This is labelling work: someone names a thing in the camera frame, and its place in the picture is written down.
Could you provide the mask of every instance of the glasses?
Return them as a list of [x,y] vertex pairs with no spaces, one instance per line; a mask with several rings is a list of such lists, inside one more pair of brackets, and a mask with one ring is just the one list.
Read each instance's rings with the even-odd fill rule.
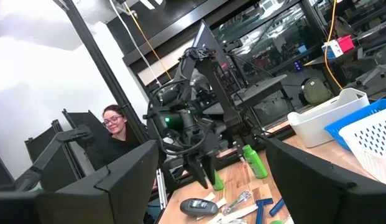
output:
[[119,116],[112,116],[110,119],[105,119],[103,122],[104,126],[108,126],[110,123],[111,124],[116,124],[118,122],[118,118],[122,117],[121,115]]

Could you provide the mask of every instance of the green bottle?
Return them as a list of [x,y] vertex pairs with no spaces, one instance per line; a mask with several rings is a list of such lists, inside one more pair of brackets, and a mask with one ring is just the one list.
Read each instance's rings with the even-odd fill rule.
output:
[[223,180],[220,179],[218,172],[215,171],[215,184],[212,185],[213,190],[223,190],[224,183]]
[[254,172],[256,178],[265,178],[268,176],[265,166],[262,161],[259,159],[257,153],[250,147],[246,145],[242,148],[244,151],[244,158],[248,162],[249,167]]

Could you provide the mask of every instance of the wooden board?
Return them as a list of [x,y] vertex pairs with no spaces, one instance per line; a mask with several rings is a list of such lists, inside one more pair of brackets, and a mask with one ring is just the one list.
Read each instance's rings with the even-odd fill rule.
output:
[[[314,154],[322,159],[331,161],[332,163],[341,166],[345,169],[351,170],[358,174],[373,178],[369,175],[358,163],[357,159],[346,150],[342,149],[336,142],[332,141],[326,144],[323,144],[318,147],[307,149],[303,146],[302,142],[298,136],[291,137],[285,140],[286,143],[291,144],[301,150]],[[187,185],[183,188],[176,190],[169,203],[168,207],[164,211],[159,223],[160,224],[181,224],[181,223],[206,223],[208,220],[211,220],[212,217],[206,217],[202,220],[196,221],[195,218],[188,217],[183,214],[180,209],[180,203],[188,198],[205,198],[210,192],[213,192],[216,195],[216,198],[213,202],[217,202],[222,197],[225,197],[227,202],[230,203],[236,199],[236,197],[243,192],[244,190],[251,190],[253,193],[252,200],[246,202],[241,206],[244,208],[246,206],[252,205],[256,200],[263,198],[273,198],[274,203],[277,203],[281,199],[281,194],[278,191],[277,186],[273,180],[272,174],[269,169],[269,163],[267,162],[265,151],[259,153],[259,157],[264,163],[265,168],[269,172],[269,176],[264,179],[257,179],[252,170],[243,162],[238,162],[229,167],[226,167],[219,171],[220,177],[223,179],[225,188],[219,192],[214,191],[212,188],[204,189],[202,186],[194,182],[190,185]],[[289,212],[286,207],[283,207],[281,211],[277,213],[275,217],[269,215],[269,211],[272,208],[272,205],[265,207],[265,215],[263,224],[270,224],[274,220],[283,220],[288,217]],[[245,216],[243,219],[247,220],[249,224],[255,223],[257,213],[251,213]]]

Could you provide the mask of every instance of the white storage bin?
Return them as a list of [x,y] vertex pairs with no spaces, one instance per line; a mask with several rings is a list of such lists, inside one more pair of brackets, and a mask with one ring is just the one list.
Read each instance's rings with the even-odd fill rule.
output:
[[361,166],[386,184],[386,109],[339,131]]
[[324,127],[369,105],[367,94],[347,88],[339,96],[303,114],[291,112],[288,121],[306,147],[315,147],[333,140]]

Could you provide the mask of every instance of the blue plastic piece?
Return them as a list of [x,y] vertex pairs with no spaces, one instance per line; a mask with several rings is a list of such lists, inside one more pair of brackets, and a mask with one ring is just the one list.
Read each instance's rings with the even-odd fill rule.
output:
[[256,215],[256,224],[262,224],[263,222],[263,214],[265,205],[273,204],[272,198],[260,199],[256,201],[257,205],[257,215]]
[[272,209],[270,209],[269,214],[273,217],[277,214],[278,211],[285,205],[284,200],[281,198]]
[[349,124],[352,124],[356,121],[366,118],[372,114],[378,113],[379,111],[382,111],[384,109],[386,109],[386,99],[375,101],[374,103],[364,108],[361,108],[350,115],[347,115],[346,117],[340,119],[339,121],[335,121],[334,123],[326,126],[324,130],[327,131],[340,146],[350,151],[349,146],[339,135],[339,131]]

